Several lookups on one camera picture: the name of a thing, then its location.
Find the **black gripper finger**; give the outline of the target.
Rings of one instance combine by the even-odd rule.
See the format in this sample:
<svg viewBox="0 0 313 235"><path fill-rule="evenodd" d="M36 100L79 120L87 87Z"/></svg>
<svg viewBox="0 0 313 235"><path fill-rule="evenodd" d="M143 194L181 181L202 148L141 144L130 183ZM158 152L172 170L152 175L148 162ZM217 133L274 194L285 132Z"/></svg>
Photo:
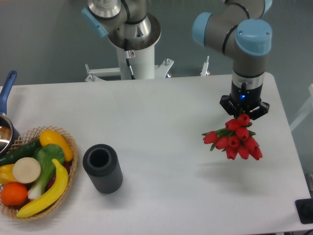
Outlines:
<svg viewBox="0 0 313 235"><path fill-rule="evenodd" d="M251 120L256 120L264 115L266 115L269 111L270 105L266 102L260 102L254 109L249 110L247 113Z"/></svg>
<svg viewBox="0 0 313 235"><path fill-rule="evenodd" d="M235 101L230 95L223 95L220 100L220 105L224 110L234 118L238 118L240 115L240 104Z"/></svg>

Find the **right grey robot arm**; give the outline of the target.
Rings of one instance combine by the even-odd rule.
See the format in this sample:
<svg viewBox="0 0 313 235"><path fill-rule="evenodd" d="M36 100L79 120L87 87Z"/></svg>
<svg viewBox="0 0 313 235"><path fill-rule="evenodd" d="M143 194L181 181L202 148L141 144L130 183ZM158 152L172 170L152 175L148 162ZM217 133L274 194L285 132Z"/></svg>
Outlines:
<svg viewBox="0 0 313 235"><path fill-rule="evenodd" d="M270 0L226 0L220 14L203 12L192 26L198 44L221 52L233 60L231 91L220 100L225 111L237 118L241 113L256 120L268 113L261 99L272 47L272 28L261 17L271 8Z"/></svg>

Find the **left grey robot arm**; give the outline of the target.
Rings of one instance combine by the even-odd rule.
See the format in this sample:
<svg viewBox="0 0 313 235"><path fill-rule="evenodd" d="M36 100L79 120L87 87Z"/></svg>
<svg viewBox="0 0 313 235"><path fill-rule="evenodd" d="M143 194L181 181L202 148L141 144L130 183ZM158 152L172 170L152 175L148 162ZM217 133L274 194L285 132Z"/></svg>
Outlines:
<svg viewBox="0 0 313 235"><path fill-rule="evenodd" d="M192 26L192 38L233 60L231 92L220 104L238 117L245 112L258 119L269 110L261 91L271 50L272 29L261 17L269 0L227 0L225 10L214 15L199 14ZM161 71L155 66L155 44L160 23L147 12L144 0L90 0L82 17L92 32L108 37L115 46L123 80L154 79Z"/></svg>

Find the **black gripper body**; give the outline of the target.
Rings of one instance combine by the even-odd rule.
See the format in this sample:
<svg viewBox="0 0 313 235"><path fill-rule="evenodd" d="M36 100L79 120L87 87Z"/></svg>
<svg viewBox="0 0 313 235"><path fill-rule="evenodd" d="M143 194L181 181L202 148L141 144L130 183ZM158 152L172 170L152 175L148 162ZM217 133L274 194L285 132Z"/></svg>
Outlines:
<svg viewBox="0 0 313 235"><path fill-rule="evenodd" d="M261 103L262 85L255 89L245 89L237 87L234 83L231 84L230 101L236 108L244 110L253 110Z"/></svg>

